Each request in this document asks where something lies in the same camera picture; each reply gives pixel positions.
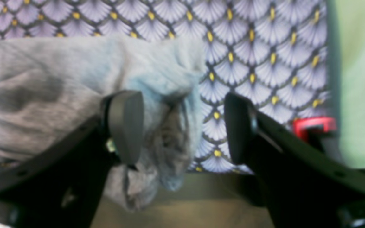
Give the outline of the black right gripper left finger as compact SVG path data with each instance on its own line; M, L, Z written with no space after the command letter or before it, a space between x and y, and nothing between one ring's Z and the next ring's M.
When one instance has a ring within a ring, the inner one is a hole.
M120 91L43 153L3 164L0 228L90 227L111 167L136 167L143 128L142 93Z

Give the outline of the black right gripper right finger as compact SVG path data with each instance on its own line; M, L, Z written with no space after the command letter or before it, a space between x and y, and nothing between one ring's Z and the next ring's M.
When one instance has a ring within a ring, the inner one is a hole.
M365 228L365 168L341 161L336 132L304 142L234 92L224 119L232 163L252 170L276 228Z

